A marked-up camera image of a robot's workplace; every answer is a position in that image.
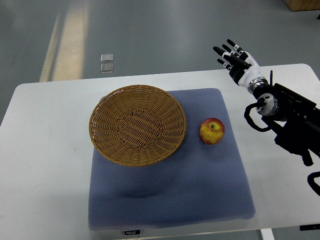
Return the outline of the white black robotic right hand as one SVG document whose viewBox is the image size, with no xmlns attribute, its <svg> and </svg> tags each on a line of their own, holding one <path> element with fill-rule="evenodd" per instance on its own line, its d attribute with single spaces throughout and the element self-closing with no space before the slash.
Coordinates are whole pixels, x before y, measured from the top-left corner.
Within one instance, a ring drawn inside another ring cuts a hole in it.
<svg viewBox="0 0 320 240">
<path fill-rule="evenodd" d="M 267 84 L 266 78 L 260 73 L 260 66 L 252 55 L 238 44 L 227 39 L 222 47 L 214 46 L 218 54 L 217 62 L 226 70 L 231 79 L 240 87 L 253 94 L 256 87 Z"/>
</svg>

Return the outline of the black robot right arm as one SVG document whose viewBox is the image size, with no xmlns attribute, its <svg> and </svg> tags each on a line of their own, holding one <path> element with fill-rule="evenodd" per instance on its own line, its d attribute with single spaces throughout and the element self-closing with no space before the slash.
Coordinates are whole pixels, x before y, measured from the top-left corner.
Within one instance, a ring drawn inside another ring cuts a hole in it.
<svg viewBox="0 0 320 240">
<path fill-rule="evenodd" d="M 272 80 L 252 86 L 256 102 L 244 111 L 247 123 L 259 132 L 272 130 L 274 142 L 291 154 L 299 155 L 307 167 L 311 153 L 320 154 L 320 110 L 316 103 Z"/>
</svg>

